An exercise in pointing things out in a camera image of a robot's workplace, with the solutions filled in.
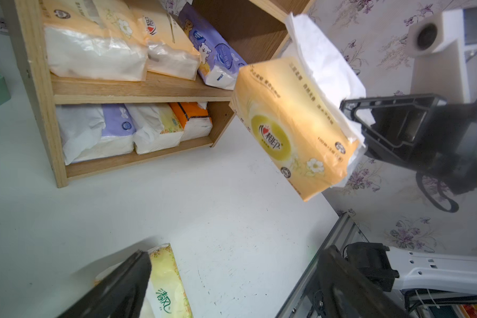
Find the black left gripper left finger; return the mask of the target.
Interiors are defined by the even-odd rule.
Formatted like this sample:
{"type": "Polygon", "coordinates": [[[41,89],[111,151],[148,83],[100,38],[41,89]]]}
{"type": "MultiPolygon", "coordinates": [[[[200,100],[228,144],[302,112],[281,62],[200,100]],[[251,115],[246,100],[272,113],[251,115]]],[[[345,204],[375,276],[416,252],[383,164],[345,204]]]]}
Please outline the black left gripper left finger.
{"type": "Polygon", "coordinates": [[[151,275],[146,251],[138,250],[61,317],[139,317],[151,275]]]}

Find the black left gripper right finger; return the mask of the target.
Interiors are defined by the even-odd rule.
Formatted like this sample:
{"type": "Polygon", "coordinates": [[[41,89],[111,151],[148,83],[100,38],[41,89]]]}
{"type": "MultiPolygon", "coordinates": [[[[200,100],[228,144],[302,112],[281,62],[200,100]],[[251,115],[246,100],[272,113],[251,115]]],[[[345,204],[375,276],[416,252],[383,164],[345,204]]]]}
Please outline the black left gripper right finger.
{"type": "Polygon", "coordinates": [[[331,246],[322,252],[319,282],[329,317],[408,317],[331,246]]]}

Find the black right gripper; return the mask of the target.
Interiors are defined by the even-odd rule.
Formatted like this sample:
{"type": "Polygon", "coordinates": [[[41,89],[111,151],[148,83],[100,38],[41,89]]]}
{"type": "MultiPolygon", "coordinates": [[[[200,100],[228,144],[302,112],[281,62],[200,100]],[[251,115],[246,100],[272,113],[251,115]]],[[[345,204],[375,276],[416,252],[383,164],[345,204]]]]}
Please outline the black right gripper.
{"type": "Polygon", "coordinates": [[[369,158],[421,172],[455,194],[477,189],[477,102],[447,105],[440,95],[415,94],[346,99],[339,108],[373,131],[398,115],[400,146],[368,143],[369,158]]]}

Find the yellow green tissue pack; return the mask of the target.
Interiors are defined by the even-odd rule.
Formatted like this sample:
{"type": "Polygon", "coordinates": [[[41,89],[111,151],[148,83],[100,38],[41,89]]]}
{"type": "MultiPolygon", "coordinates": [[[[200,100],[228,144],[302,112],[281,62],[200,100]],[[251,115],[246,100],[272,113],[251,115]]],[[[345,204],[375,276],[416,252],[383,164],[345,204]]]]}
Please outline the yellow green tissue pack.
{"type": "Polygon", "coordinates": [[[156,246],[148,250],[148,254],[152,269],[140,316],[192,317],[171,245],[156,246]]]}

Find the orange flower tissue pack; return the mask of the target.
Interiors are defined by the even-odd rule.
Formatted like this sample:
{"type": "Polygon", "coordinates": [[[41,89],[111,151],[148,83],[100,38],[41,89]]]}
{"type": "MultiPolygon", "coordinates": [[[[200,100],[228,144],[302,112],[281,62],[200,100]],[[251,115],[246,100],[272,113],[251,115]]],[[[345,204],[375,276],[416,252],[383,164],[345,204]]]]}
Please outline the orange flower tissue pack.
{"type": "Polygon", "coordinates": [[[285,21],[277,59],[243,66],[231,109],[304,201],[347,183],[365,153],[359,123],[340,104],[366,90],[339,50],[304,14],[285,21]]]}

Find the purple bear tissue pack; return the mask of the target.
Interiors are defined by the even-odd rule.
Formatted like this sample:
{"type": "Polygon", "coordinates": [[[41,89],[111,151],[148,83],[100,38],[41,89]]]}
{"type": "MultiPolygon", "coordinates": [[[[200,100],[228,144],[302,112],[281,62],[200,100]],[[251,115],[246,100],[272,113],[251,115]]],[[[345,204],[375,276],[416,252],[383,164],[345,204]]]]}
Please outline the purple bear tissue pack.
{"type": "Polygon", "coordinates": [[[191,4],[184,5],[178,18],[184,33],[200,53],[198,74],[204,83],[234,90],[239,70],[246,62],[191,4]]]}

